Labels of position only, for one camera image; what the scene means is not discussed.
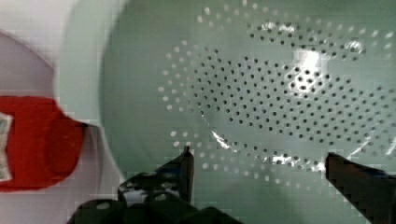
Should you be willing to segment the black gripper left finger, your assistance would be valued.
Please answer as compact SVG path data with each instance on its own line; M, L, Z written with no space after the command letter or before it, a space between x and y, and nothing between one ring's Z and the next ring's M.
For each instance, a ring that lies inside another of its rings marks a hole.
M219 209L191 205L194 157L188 146L153 172L121 183L118 198L81 204L66 224L243 224Z

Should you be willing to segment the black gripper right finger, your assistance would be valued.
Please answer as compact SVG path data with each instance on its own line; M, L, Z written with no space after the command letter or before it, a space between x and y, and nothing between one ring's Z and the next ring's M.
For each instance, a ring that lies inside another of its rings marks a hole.
M330 152L325 176L371 224L395 224L394 175Z

